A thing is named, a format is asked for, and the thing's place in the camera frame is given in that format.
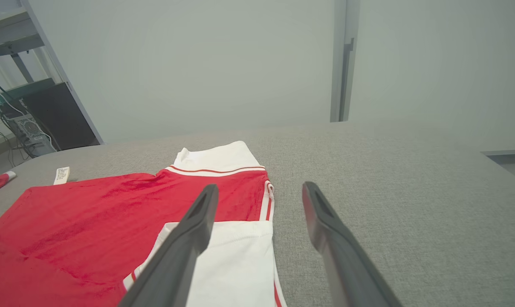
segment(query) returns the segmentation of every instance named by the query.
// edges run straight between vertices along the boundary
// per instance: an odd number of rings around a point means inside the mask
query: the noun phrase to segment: gray tablecloth
[[[77,148],[14,169],[0,215],[31,186],[151,173],[181,148],[246,142],[275,185],[274,244],[292,307],[331,305],[312,248],[301,184],[316,182],[409,306],[515,306],[515,177],[481,153],[426,127],[327,124],[180,136]]]

